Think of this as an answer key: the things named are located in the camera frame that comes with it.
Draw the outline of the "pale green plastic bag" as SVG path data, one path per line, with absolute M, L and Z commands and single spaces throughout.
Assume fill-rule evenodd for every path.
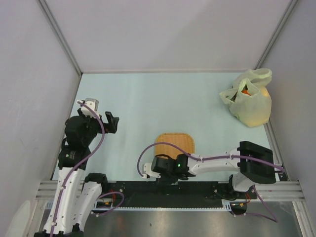
M 232 88 L 219 95 L 230 113 L 248 127 L 257 127 L 269 121 L 272 99 L 266 86 L 272 80 L 267 68 L 247 70 L 232 83 Z M 247 89 L 251 96 L 242 93 Z

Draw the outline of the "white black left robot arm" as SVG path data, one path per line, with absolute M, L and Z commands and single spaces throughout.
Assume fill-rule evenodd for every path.
M 115 134 L 119 118 L 105 113 L 102 121 L 95 106 L 84 105 L 78 115 L 65 122 L 65 135 L 58 156 L 57 188 L 49 217 L 36 237 L 82 237 L 86 221 L 98 197 L 108 194 L 107 176 L 102 173 L 83 174 L 89 158 L 95 154 L 89 146 L 97 134 L 104 139 Z

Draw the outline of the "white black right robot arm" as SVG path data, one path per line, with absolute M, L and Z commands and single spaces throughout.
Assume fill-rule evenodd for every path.
M 144 177 L 164 178 L 172 183 L 205 173 L 230 172 L 228 193 L 233 198 L 241 197 L 253 185 L 274 184 L 276 168 L 272 150 L 249 141 L 241 141 L 239 147 L 208 158 L 181 153 L 173 159 L 167 154 L 158 154 L 143 166 Z

